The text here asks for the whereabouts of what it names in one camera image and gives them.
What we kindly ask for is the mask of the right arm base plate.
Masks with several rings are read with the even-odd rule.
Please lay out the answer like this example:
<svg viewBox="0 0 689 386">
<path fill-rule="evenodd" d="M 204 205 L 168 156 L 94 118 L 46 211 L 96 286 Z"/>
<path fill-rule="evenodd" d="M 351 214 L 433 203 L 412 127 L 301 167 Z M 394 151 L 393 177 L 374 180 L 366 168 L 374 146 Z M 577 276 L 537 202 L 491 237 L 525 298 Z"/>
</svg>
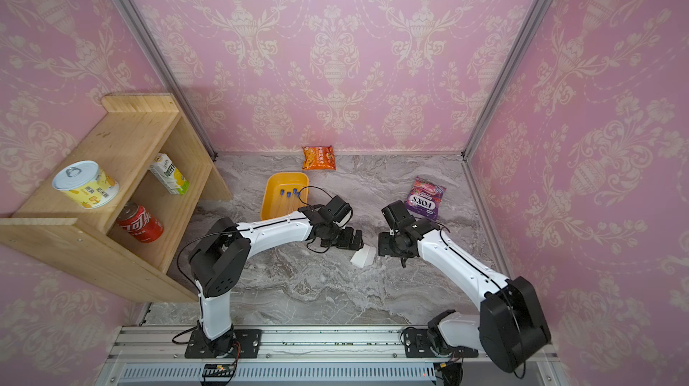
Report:
<svg viewBox="0 0 689 386">
<path fill-rule="evenodd" d="M 399 338 L 407 358 L 464 359 L 479 356 L 476 349 L 447 345 L 439 332 L 430 332 L 428 329 L 406 327 L 400 332 Z"/>
</svg>

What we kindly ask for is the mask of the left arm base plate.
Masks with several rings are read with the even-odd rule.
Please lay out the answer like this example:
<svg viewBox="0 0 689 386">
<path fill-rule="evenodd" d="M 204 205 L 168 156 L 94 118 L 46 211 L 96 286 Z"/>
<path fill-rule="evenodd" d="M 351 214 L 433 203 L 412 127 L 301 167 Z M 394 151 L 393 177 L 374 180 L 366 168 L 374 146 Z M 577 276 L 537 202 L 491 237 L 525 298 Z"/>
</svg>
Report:
<svg viewBox="0 0 689 386">
<path fill-rule="evenodd" d="M 208 339 L 203 330 L 192 332 L 185 350 L 186 359 L 256 359 L 261 345 L 262 330 L 232 329 L 220 338 Z"/>
</svg>

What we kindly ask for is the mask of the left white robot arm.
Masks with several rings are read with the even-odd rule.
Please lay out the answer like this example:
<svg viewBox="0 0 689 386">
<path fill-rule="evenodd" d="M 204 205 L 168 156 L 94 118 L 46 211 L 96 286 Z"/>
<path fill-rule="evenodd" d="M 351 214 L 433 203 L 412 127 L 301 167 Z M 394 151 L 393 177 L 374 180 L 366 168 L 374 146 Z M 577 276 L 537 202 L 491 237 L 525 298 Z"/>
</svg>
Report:
<svg viewBox="0 0 689 386">
<path fill-rule="evenodd" d="M 249 259 L 285 244 L 315 240 L 323 251 L 358 251 L 364 247 L 364 236 L 348 224 L 352 216 L 353 208 L 335 196 L 325 205 L 305 205 L 264 221 L 218 220 L 188 257 L 190 281 L 200 303 L 197 330 L 206 346 L 225 355 L 239 343 L 231 319 L 231 291 Z"/>
</svg>

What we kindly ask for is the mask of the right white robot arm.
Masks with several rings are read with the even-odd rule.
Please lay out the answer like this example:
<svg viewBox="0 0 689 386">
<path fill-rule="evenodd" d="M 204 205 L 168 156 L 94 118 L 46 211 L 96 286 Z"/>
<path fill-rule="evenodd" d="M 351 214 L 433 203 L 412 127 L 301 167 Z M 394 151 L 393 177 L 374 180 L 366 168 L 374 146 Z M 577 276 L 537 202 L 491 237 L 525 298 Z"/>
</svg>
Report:
<svg viewBox="0 0 689 386">
<path fill-rule="evenodd" d="M 450 238 L 445 226 L 416 218 L 402 201 L 382 209 L 389 231 L 379 234 L 379 255 L 401 265 L 420 258 L 439 269 L 479 310 L 476 321 L 446 310 L 427 324 L 422 342 L 439 357 L 483 352 L 505 373 L 549 345 L 552 334 L 533 285 L 487 267 Z"/>
</svg>

